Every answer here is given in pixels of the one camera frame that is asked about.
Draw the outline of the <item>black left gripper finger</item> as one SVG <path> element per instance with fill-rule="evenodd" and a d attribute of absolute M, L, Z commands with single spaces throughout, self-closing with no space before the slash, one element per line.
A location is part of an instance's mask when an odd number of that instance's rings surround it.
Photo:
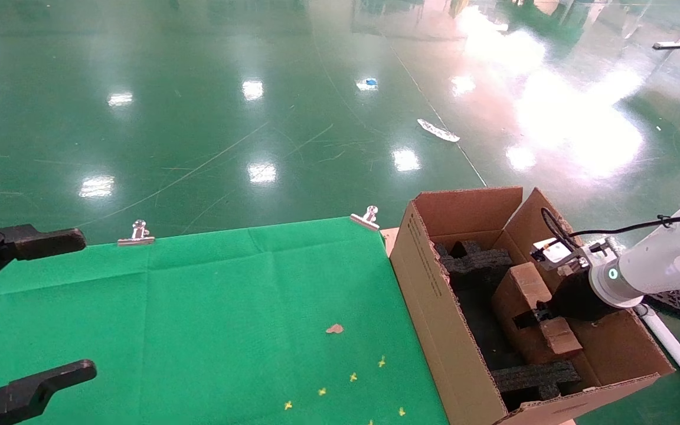
<path fill-rule="evenodd" d="M 17 424 L 40 416 L 54 393 L 96 376 L 94 361 L 80 360 L 13 380 L 0 387 L 0 424 Z"/>
<path fill-rule="evenodd" d="M 0 271 L 12 261 L 75 253 L 86 247 L 86 238 L 78 228 L 45 233 L 33 225 L 0 228 Z"/>

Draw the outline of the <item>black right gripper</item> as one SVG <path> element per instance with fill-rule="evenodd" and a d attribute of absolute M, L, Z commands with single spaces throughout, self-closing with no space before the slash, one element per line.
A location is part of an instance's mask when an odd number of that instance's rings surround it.
<path fill-rule="evenodd" d="M 555 316 L 577 321 L 599 321 L 613 314 L 613 306 L 597 296 L 591 285 L 589 269 L 566 276 L 550 301 L 537 302 L 536 307 L 512 318 L 518 330 L 538 326 Z"/>

